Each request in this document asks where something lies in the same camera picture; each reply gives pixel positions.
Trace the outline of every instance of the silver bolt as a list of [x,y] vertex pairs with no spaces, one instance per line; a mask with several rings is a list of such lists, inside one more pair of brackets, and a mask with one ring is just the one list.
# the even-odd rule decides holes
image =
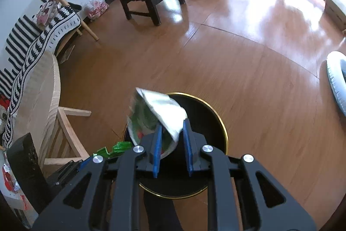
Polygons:
[[103,157],[100,156],[100,155],[97,155],[97,156],[95,156],[94,158],[92,158],[92,161],[93,161],[94,163],[102,163]]
[[246,154],[244,155],[243,160],[247,163],[252,163],[254,161],[254,157],[250,154]]
[[144,147],[140,146],[140,145],[134,146],[133,147],[133,151],[136,152],[136,153],[141,153],[141,152],[144,151]]
[[202,150],[204,151],[204,152],[207,152],[207,153],[210,153],[211,151],[213,151],[213,146],[210,146],[210,145],[204,145],[203,147],[202,147]]

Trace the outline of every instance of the wooden floor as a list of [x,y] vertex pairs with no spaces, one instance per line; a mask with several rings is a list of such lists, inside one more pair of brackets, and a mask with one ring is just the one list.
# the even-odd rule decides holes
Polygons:
[[[127,21],[114,1],[90,24],[100,40],[84,33],[60,66],[60,105],[92,111],[71,117],[87,151],[121,140],[136,86],[189,93],[221,116],[229,155],[253,154],[321,227],[346,193],[346,118],[326,75],[327,54],[346,47],[324,1],[165,0],[158,10],[155,27]],[[207,230],[206,202],[175,201],[184,230]]]

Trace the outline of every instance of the gold rim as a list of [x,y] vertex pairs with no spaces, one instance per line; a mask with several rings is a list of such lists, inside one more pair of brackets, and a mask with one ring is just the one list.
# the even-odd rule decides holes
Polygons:
[[195,98],[196,100],[202,102],[203,104],[207,105],[213,112],[214,114],[217,116],[217,118],[219,119],[219,122],[222,126],[222,129],[224,131],[224,147],[226,148],[226,152],[225,152],[225,155],[228,154],[228,134],[227,134],[227,130],[226,130],[226,127],[224,126],[224,123],[223,121],[221,120],[219,114],[214,110],[213,107],[211,107],[207,102],[205,102],[204,100],[196,97],[196,96],[193,96],[193,95],[190,95],[190,94],[187,94],[187,93],[183,93],[183,92],[170,92],[170,93],[167,93],[167,95],[171,95],[171,94],[177,94],[177,95],[181,95],[181,96],[188,96],[188,97],[191,97],[191,98]]
[[[226,131],[226,127],[224,126],[224,123],[223,121],[221,120],[219,114],[214,110],[213,107],[211,107],[207,102],[205,102],[204,100],[196,97],[196,96],[193,96],[193,95],[190,95],[190,94],[187,94],[187,93],[183,93],[183,92],[170,92],[170,93],[166,93],[167,95],[181,95],[181,96],[187,96],[187,97],[191,97],[191,98],[194,98],[200,102],[202,102],[203,104],[205,104],[206,106],[208,106],[213,112],[214,114],[216,115],[216,117],[219,119],[219,122],[222,126],[222,129],[224,131],[224,147],[226,148],[226,152],[225,154],[227,155],[228,154],[228,135],[227,135],[227,131]],[[122,134],[122,141],[125,140],[125,132],[126,132],[126,129],[127,129],[127,126],[125,127],[125,130],[124,130],[124,133]],[[157,194],[153,191],[151,191],[150,189],[146,188],[144,185],[142,185],[141,183],[139,184],[139,186],[141,186],[144,190],[146,190],[147,192],[157,196],[157,197],[160,197],[160,198],[163,198],[163,199],[171,199],[171,200],[181,200],[181,199],[187,199],[187,198],[191,198],[193,196],[196,196],[200,193],[202,193],[205,189],[207,189],[208,186],[206,186],[205,188],[203,188],[202,190],[199,190],[198,192],[195,192],[191,195],[187,195],[187,196],[183,196],[183,197],[169,197],[169,196],[164,196],[164,195],[160,195],[160,194]]]

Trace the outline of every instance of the inflatable ring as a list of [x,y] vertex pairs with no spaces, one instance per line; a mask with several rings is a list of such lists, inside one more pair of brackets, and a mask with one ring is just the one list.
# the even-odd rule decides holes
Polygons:
[[327,73],[335,100],[346,116],[346,56],[339,51],[332,51],[327,56]]

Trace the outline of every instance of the robotic arm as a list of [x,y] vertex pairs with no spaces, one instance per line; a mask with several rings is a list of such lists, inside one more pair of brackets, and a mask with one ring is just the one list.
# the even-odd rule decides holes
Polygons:
[[[240,159],[206,144],[188,119],[183,128],[186,167],[191,178],[208,179],[208,230],[239,231],[234,179],[243,229],[315,231],[311,216],[253,156]],[[160,170],[162,126],[118,158],[95,156],[42,211],[33,231],[139,230],[139,181]],[[116,180],[110,209],[110,188]]]

